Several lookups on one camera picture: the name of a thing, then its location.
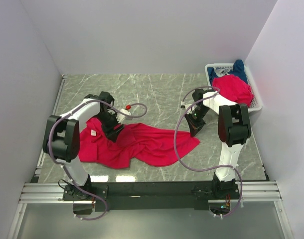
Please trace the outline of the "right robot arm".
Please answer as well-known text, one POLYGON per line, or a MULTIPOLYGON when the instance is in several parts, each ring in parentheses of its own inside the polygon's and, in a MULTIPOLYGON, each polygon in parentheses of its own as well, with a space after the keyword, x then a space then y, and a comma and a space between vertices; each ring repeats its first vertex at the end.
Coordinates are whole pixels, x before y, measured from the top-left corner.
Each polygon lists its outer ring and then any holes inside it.
POLYGON ((237 190, 235 169, 240 152, 251 136, 248 107, 223 97, 213 88, 195 89, 192 97, 194 105, 181 102, 181 108, 188 109, 184 117, 192 137, 205 126, 203 118, 209 110, 218 114, 218 136, 222 146, 220 167, 215 169, 211 193, 215 198, 222 199, 237 190))

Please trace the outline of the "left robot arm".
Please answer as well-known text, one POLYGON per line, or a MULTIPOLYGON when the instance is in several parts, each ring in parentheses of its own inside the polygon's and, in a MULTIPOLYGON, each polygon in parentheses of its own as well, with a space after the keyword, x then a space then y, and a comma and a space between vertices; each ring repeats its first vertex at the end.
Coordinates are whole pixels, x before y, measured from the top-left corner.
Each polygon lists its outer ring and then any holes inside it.
POLYGON ((117 110, 113 104, 114 98, 108 92, 101 92, 98 96, 88 94, 69 112, 60 116, 51 115, 47 119, 43 151, 67 174, 67 193, 80 200, 87 200, 94 195, 90 175, 79 159, 80 125, 95 118, 101 123, 104 136, 111 142, 116 142, 124 129, 123 121, 131 113, 127 109, 117 110))

